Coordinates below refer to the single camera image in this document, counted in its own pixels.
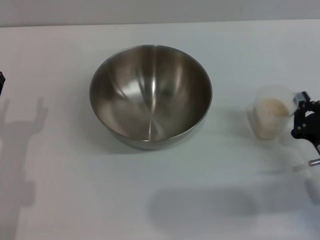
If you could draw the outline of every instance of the metal mixing bowl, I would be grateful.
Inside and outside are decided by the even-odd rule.
[[[95,72],[90,102],[98,119],[122,142],[152,150],[184,137],[205,117],[212,86],[188,54],[160,45],[135,46]]]

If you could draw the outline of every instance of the clear plastic cup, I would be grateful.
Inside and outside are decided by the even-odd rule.
[[[295,96],[293,91],[279,85],[265,86],[257,92],[251,124],[258,138],[272,140],[279,136],[297,110]]]

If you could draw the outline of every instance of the white table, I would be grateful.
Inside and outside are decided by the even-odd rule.
[[[320,167],[293,171],[316,150],[289,128],[258,141],[246,116],[268,84],[320,99],[319,29],[320,20],[1,28],[0,239],[319,239],[307,183]],[[174,148],[131,149],[90,107],[98,66],[143,44],[190,54],[212,81],[204,126]]]

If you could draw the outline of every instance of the black object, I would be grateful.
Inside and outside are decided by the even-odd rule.
[[[4,87],[5,81],[6,81],[6,78],[3,75],[3,73],[0,71],[0,95],[2,92],[2,88]]]
[[[294,113],[294,127],[291,135],[295,139],[310,141],[320,154],[320,101],[310,101],[309,95],[303,91],[298,92],[294,99],[298,108]],[[309,161],[309,166],[320,165],[320,158]]]

